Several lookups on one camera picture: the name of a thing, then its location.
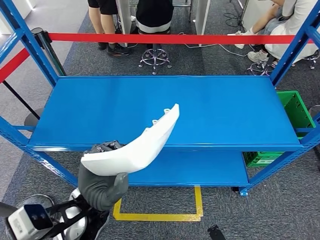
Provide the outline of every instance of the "white sneaker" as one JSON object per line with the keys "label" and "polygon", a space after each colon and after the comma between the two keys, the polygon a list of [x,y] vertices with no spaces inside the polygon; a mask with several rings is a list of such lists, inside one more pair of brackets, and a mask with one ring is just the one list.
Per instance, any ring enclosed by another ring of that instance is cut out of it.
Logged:
{"label": "white sneaker", "polygon": [[250,51],[248,53],[248,58],[254,63],[267,62],[269,59],[268,53],[263,52],[263,50],[260,50],[258,52]]}
{"label": "white sneaker", "polygon": [[[239,35],[243,35],[243,33],[241,31],[237,31],[236,33],[228,34],[228,36],[239,36]],[[235,44],[235,46],[238,49],[243,49],[245,47],[245,44]]]}

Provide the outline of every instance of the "shelf board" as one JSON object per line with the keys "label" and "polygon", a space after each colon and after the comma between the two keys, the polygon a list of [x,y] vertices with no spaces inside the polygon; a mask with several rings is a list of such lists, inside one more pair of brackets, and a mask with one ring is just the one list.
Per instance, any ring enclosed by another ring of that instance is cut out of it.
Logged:
{"label": "shelf board", "polygon": [[175,151],[165,149],[145,169],[129,174],[131,186],[216,186],[248,184],[238,151]]}
{"label": "shelf board", "polygon": [[28,146],[82,151],[106,141],[126,144],[175,103],[180,117],[165,148],[301,147],[263,76],[61,77]]}

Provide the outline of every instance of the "perforated upright post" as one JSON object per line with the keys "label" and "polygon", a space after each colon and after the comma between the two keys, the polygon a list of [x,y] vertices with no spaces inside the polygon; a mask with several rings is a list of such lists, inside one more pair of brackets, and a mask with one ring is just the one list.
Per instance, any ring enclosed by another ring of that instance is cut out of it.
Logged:
{"label": "perforated upright post", "polygon": [[[51,65],[48,58],[42,52],[37,41],[30,32],[23,17],[18,12],[11,0],[0,0],[0,11],[14,30],[3,47],[0,49],[0,62],[3,61],[11,50],[12,50],[19,40],[28,50],[28,52],[38,64],[43,74],[54,87],[58,80],[58,76]],[[78,185],[76,177],[64,169],[59,163],[54,161],[48,154],[38,152],[27,147],[29,139],[18,131],[14,126],[11,125],[0,116],[0,136],[26,152],[45,167],[61,177],[66,182],[75,187]]]}
{"label": "perforated upright post", "polygon": [[76,177],[69,173],[69,171],[60,165],[57,161],[54,161],[51,156],[44,152],[35,151],[26,147],[26,144],[29,140],[28,138],[20,133],[20,131],[15,129],[14,126],[11,125],[10,123],[7,122],[1,116],[0,136],[2,136],[11,143],[16,145],[17,147],[23,150],[23,152],[26,152],[30,155],[31,157],[37,160],[38,163],[49,169],[50,171],[56,175],[58,175],[60,178],[64,179],[65,181],[72,186],[78,186],[78,180]]}
{"label": "perforated upright post", "polygon": [[55,86],[58,80],[58,76],[33,37],[16,6],[11,0],[0,0],[0,11],[14,31],[8,41],[5,44],[7,47],[2,48],[2,52],[0,52],[0,60],[2,61],[5,59],[10,50],[13,49],[19,40],[21,40],[49,83],[53,87]]}
{"label": "perforated upright post", "polygon": [[320,34],[317,31],[320,25],[319,11],[320,1],[318,0],[270,75],[275,87],[289,70],[309,39],[320,48]]}
{"label": "perforated upright post", "polygon": [[[301,50],[308,43],[309,39],[312,39],[315,44],[320,48],[320,34],[317,31],[320,25],[319,11],[320,0],[317,1],[310,14],[294,38],[294,40],[288,47],[282,58],[281,58],[277,67],[271,74],[270,78],[274,86],[278,85],[280,80],[301,52]],[[301,144],[303,145],[303,148],[297,151],[285,152],[272,163],[269,164],[255,176],[249,179],[249,186],[240,187],[240,194],[242,196],[247,195],[248,191],[251,188],[253,188],[304,153],[306,153],[320,144],[320,125],[318,124],[319,119],[320,114],[318,114],[313,118],[313,120],[316,122],[316,127],[300,141]]]}

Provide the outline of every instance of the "green basket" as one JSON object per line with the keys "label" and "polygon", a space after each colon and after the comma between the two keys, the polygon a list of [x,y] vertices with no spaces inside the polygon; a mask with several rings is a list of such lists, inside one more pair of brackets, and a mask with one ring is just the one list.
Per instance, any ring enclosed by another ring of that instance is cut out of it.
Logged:
{"label": "green basket", "polygon": [[[278,98],[284,106],[285,112],[294,128],[315,128],[315,124],[308,112],[301,96],[297,91],[278,91]],[[306,133],[298,132],[298,139],[302,139]],[[249,151],[244,152],[245,163],[248,167],[266,167],[283,152],[269,151]]]}

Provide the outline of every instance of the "red barrier tape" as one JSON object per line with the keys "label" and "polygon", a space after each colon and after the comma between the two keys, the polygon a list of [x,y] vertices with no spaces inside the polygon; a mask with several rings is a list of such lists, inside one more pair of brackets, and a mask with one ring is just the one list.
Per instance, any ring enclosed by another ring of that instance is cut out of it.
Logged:
{"label": "red barrier tape", "polygon": [[294,35],[161,35],[49,33],[52,41],[138,44],[290,44]]}
{"label": "red barrier tape", "polygon": [[16,70],[20,64],[24,62],[29,55],[30,54],[26,48],[23,48],[18,54],[13,57],[11,60],[7,62],[7,64],[0,69],[0,84],[11,75],[13,71]]}

